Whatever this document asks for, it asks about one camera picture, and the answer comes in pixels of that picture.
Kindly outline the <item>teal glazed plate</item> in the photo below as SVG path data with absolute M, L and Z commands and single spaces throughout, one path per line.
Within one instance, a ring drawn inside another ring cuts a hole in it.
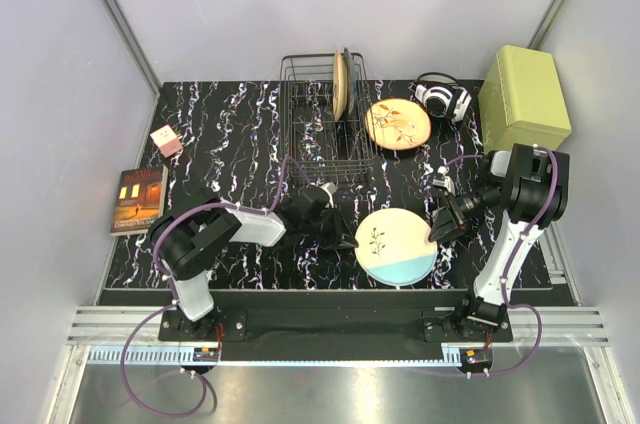
M 356 105 L 358 94 L 358 77 L 356 71 L 356 63 L 354 55 L 347 49 L 343 50 L 343 57 L 347 66 L 348 91 L 347 91 L 347 119 L 354 120 L 356 118 Z

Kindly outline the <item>white plate blue band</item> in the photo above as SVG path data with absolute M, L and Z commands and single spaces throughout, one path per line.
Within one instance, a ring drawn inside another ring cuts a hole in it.
M 413 285 L 434 268 L 438 244 L 427 222 L 401 208 L 381 209 L 359 224 L 356 260 L 374 280 L 393 287 Z

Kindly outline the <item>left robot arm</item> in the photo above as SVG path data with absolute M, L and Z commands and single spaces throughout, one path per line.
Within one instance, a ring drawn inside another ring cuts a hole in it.
M 266 209 L 234 204 L 205 190 L 190 208 L 156 219 L 148 239 L 153 264 L 172 293 L 172 307 L 163 312 L 167 329 L 192 340 L 222 332 L 207 272 L 229 244 L 277 249 L 311 237 L 322 249 L 356 249 L 357 240 L 334 203 L 336 190 L 333 183 L 308 185 L 291 197 L 278 190 Z

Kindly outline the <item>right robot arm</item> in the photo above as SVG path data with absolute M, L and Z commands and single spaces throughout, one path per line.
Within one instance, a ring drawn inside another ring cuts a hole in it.
M 467 160 L 463 155 L 452 163 Z M 479 341 L 500 331 L 513 308 L 511 293 L 531 250 L 546 228 L 559 220 L 568 204 L 571 158 L 567 153 L 538 145 L 515 144 L 512 149 L 474 154 L 480 162 L 477 187 L 462 195 L 453 192 L 441 166 L 433 185 L 440 192 L 430 242 L 455 240 L 469 231 L 485 211 L 501 210 L 499 235 L 472 289 L 440 320 L 445 333 Z

